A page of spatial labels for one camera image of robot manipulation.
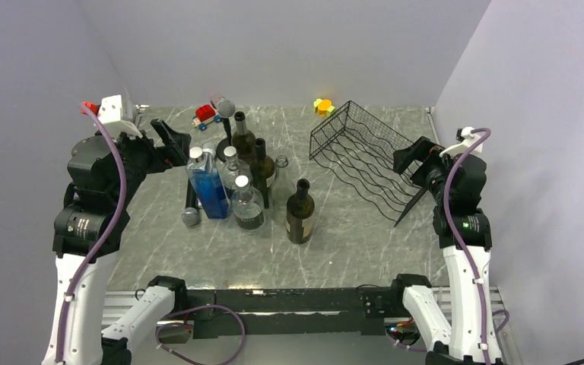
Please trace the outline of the dark wine bottle black neck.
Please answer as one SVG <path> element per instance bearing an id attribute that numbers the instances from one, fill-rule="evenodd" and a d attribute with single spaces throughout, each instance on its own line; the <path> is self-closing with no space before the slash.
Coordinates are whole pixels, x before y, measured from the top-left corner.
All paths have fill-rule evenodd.
<path id="1" fill-rule="evenodd" d="M 252 184 L 261 192 L 265 209 L 271 205 L 270 187 L 276 179 L 276 166 L 271 157 L 267 155 L 264 138 L 255 140 L 255 159 L 250 162 Z"/>

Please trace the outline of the clear round bottle front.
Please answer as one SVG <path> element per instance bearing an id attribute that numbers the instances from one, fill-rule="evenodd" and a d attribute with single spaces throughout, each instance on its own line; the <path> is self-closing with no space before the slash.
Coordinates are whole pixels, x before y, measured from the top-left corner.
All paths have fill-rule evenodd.
<path id="1" fill-rule="evenodd" d="M 231 196 L 231 208 L 239 228 L 258 230 L 265 223 L 265 203 L 261 192 L 251 185 L 248 176 L 235 179 L 236 188 Z"/>

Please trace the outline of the clear glass bottle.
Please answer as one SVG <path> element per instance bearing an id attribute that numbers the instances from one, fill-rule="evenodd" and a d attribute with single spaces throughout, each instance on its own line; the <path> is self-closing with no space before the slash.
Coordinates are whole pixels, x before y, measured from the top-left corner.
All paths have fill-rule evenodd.
<path id="1" fill-rule="evenodd" d="M 291 179 L 289 160 L 284 155 L 275 158 L 276 179 L 271 186 L 271 216 L 276 224 L 286 221 L 287 200 L 296 191 Z"/>

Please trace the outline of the dark green wine bottle front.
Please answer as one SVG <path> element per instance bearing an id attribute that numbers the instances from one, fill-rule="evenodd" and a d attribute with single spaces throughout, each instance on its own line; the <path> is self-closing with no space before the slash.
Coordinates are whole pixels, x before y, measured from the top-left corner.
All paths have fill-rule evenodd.
<path id="1" fill-rule="evenodd" d="M 313 233 L 315 202 L 309 194 L 309 188 L 307 179 L 299 179 L 296 192 L 287 199 L 287 236 L 295 244 L 306 243 Z"/>

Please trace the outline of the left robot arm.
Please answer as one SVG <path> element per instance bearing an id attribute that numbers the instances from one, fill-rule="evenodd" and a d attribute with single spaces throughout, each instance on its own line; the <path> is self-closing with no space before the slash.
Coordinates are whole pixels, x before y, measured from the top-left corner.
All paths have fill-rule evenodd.
<path id="1" fill-rule="evenodd" d="M 145 133 L 115 139 L 97 133 L 72 149 L 71 182 L 54 222 L 57 297 L 45 364 L 128 364 L 159 320 L 178 319 L 189 307 L 184 280 L 157 276 L 112 325 L 101 323 L 131 200 L 147 175 L 183 167 L 189 159 L 189 134 L 162 119 L 153 119 L 151 127 L 161 145 Z"/>

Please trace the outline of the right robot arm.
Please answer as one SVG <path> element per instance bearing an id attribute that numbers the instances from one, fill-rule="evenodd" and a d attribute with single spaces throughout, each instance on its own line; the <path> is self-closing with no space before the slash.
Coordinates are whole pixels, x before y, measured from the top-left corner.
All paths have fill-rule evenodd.
<path id="1" fill-rule="evenodd" d="M 411 315 L 427 364 L 501 364 L 491 321 L 490 221 L 479 207 L 487 181 L 487 164 L 479 155 L 490 129 L 460 132 L 457 144 L 448 148 L 422 137 L 393 154 L 398 174 L 420 162 L 411 181 L 435 201 L 433 229 L 449 276 L 451 316 L 443 314 L 433 287 L 420 275 L 398 275 L 389 305 L 397 315 Z"/>

